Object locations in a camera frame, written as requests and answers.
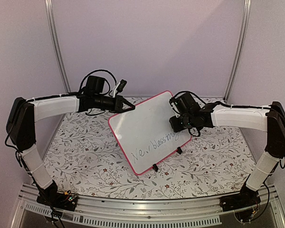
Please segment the pink framed whiteboard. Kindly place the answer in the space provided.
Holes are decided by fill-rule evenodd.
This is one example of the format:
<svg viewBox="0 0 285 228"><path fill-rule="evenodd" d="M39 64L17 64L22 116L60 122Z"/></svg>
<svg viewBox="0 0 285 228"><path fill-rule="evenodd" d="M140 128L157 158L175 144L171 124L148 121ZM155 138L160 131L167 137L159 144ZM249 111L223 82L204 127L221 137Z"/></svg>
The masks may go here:
<svg viewBox="0 0 285 228"><path fill-rule="evenodd" d="M134 174L142 175L186 145L192 136L182 131L175 133L169 119L175 115L164 91L135 106L135 109L115 114L108 120Z"/></svg>

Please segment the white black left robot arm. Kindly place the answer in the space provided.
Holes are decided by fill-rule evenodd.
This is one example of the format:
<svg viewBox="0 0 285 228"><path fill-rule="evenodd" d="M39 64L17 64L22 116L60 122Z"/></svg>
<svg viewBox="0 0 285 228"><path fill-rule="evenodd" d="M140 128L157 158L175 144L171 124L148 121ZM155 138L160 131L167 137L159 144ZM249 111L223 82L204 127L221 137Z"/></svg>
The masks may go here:
<svg viewBox="0 0 285 228"><path fill-rule="evenodd" d="M122 79L113 88L103 91L107 79L87 75L78 91L26 99L17 97L12 105L7 124L7 147L15 149L16 160L32 178L35 185L44 190L42 197L50 206L57 206L61 196L57 185L48 173L37 144L37 124L56 116L86 113L98 109L120 114L135 109L121 93L127 85Z"/></svg>

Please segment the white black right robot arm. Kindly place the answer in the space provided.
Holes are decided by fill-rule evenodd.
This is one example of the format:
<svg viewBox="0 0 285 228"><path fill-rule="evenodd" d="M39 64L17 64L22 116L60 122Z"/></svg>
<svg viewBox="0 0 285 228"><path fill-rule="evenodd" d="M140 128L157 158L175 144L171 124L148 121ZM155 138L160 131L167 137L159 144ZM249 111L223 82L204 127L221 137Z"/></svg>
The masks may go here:
<svg viewBox="0 0 285 228"><path fill-rule="evenodd" d="M240 207L246 207L254 198L264 181L271 175L279 161L285 157L285 111L280 102L270 105L228 105L221 101L204 103L195 101L190 91L177 93L169 100L175 116L169 119L175 133L203 128L237 127L267 133L267 144L256 167L247 178L242 192L236 197Z"/></svg>

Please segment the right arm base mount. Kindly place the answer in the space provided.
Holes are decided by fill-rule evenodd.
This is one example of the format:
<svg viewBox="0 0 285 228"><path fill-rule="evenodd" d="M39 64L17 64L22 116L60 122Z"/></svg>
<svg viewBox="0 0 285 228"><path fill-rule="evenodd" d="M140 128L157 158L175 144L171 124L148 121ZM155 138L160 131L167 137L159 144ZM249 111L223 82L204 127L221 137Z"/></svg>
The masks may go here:
<svg viewBox="0 0 285 228"><path fill-rule="evenodd" d="M243 186L239 193L219 198L219 205L224 212L250 207L260 202L258 191L253 191L246 186Z"/></svg>

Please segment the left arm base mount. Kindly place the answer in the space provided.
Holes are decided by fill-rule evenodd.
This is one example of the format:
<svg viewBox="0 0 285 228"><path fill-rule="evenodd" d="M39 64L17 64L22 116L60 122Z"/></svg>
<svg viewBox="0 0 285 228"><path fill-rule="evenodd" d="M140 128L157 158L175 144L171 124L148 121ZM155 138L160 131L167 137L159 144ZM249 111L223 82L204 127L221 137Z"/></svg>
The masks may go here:
<svg viewBox="0 0 285 228"><path fill-rule="evenodd" d="M67 192L40 191L37 197L37 203L46 206L52 206L57 209L75 211L78 202L78 194Z"/></svg>

